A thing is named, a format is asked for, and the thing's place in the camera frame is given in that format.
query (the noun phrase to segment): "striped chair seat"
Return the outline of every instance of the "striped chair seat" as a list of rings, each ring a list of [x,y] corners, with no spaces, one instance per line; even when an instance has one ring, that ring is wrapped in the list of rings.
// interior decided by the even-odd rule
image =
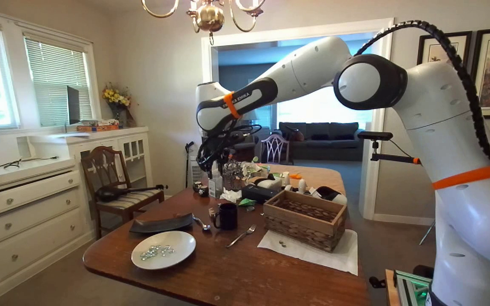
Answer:
[[[134,204],[150,198],[151,196],[154,196],[159,192],[160,190],[130,192],[124,196],[119,197],[117,200],[100,204],[108,207],[115,207],[118,209],[126,209]]]

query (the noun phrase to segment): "franka emika robot arm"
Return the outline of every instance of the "franka emika robot arm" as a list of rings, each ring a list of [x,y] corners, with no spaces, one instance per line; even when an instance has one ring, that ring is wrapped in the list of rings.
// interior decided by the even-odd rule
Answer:
[[[361,55],[379,38],[408,27],[435,37],[453,67],[428,62],[405,70],[380,56]],[[236,126],[241,115],[328,86],[354,110],[392,107],[434,182],[437,254],[427,305],[490,306],[490,176],[470,178],[490,173],[490,132],[461,58],[429,23],[407,21],[385,29],[353,57],[338,37],[309,43],[235,93],[217,82],[199,85],[200,167],[210,173],[214,161],[224,162],[224,149],[241,141],[231,132],[258,130]]]

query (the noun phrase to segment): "wicker basket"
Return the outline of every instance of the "wicker basket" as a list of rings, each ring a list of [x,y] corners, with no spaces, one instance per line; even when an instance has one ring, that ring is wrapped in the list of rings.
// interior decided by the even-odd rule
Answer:
[[[345,232],[347,206],[290,191],[264,203],[266,228],[332,252]]]

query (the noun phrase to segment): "dining table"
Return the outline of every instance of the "dining table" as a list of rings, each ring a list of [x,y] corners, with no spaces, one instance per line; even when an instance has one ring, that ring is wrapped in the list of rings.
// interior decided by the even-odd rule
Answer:
[[[301,173],[309,182],[323,182],[324,178],[324,186],[345,193],[342,177],[334,170],[291,165],[275,165],[271,170]],[[136,219],[165,220],[193,213],[209,224],[208,209],[216,209],[219,203],[225,202],[201,197],[189,188],[152,205]],[[129,221],[94,242],[84,253],[84,266],[91,273],[196,305],[370,305],[360,262],[357,276],[258,248],[267,232],[262,212],[262,205],[256,205],[250,212],[245,207],[238,207],[236,230],[212,227],[203,231],[196,222],[180,229],[196,240],[194,252],[181,263],[158,270],[140,269],[132,263],[132,250],[149,235],[130,232],[133,221]],[[252,234],[226,248],[253,224],[256,230]]]

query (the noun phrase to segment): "gray sofa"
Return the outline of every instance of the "gray sofa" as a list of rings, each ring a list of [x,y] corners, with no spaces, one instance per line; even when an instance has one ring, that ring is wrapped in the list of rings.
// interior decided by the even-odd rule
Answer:
[[[361,161],[364,141],[357,134],[363,130],[358,123],[303,123],[280,122],[279,129],[290,140],[292,159],[324,159],[335,161]],[[292,129],[299,130],[304,141],[296,141]]]

